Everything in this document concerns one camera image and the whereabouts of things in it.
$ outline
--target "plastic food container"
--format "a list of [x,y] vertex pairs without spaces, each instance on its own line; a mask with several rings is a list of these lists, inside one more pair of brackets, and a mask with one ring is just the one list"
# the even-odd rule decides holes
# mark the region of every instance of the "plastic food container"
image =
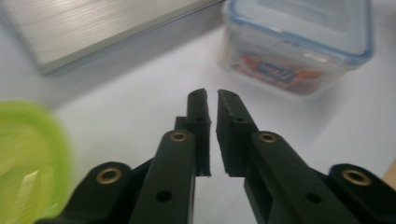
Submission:
[[1,102],[0,223],[57,215],[69,185],[69,152],[56,120],[33,103]]
[[223,64],[290,97],[318,96],[373,55],[369,0],[229,0],[224,17]]

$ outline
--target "blue container lid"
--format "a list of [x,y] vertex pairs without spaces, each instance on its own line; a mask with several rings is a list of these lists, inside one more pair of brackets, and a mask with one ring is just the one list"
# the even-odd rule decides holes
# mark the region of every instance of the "blue container lid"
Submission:
[[229,0],[230,22],[359,67],[373,55],[370,0]]

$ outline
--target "metal plate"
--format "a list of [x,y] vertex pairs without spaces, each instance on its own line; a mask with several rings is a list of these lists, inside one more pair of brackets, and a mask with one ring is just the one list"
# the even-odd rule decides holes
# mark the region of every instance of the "metal plate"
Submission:
[[0,0],[44,73],[219,0]]

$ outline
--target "green lid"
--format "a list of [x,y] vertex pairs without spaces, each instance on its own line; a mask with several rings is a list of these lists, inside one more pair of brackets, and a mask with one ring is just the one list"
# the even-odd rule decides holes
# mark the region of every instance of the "green lid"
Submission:
[[69,189],[66,143],[40,106],[0,103],[0,223],[57,215]]

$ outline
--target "container lid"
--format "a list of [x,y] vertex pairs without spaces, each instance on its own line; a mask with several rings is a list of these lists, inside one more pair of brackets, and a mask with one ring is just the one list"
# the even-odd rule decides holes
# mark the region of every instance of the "container lid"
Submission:
[[232,22],[282,35],[351,65],[373,54],[370,0],[230,0]]
[[64,138],[46,111],[0,103],[0,223],[57,215],[68,197],[68,162]]

